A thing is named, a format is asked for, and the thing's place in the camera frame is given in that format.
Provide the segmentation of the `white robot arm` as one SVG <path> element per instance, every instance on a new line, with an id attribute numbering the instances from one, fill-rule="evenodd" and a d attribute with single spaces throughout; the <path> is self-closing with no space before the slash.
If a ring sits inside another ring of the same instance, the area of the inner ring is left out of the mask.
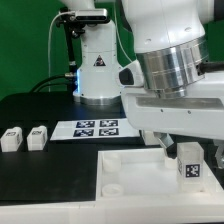
<path id="1" fill-rule="evenodd" d="M 110 50 L 115 23 L 98 0 L 61 0 L 84 32 L 73 96 L 89 105 L 120 100 L 130 125 L 161 143 L 211 139 L 224 168 L 224 63 L 209 59 L 204 24 L 224 19 L 224 0 L 114 0 L 134 37 L 134 59 L 119 67 Z"/>

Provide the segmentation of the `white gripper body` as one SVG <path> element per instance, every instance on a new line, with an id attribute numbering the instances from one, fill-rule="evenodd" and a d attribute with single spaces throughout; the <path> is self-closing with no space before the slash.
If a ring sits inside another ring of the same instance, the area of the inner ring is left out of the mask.
<path id="1" fill-rule="evenodd" d="M 224 62 L 202 62 L 204 78 L 187 86 L 187 95 L 164 99 L 143 87 L 138 61 L 118 75 L 129 123 L 138 130 L 224 140 Z"/>

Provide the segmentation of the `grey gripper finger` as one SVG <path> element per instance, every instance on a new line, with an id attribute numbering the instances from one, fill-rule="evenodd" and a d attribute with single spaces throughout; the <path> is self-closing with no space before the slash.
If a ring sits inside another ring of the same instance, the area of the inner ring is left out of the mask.
<path id="1" fill-rule="evenodd" d="M 214 145 L 217 147 L 215 158 L 220 169 L 224 169 L 224 140 L 214 140 Z"/>
<path id="2" fill-rule="evenodd" d="M 160 146 L 164 149 L 165 155 L 169 158 L 174 158 L 176 156 L 175 143 L 171 136 L 167 133 L 156 133 L 155 137 Z"/>

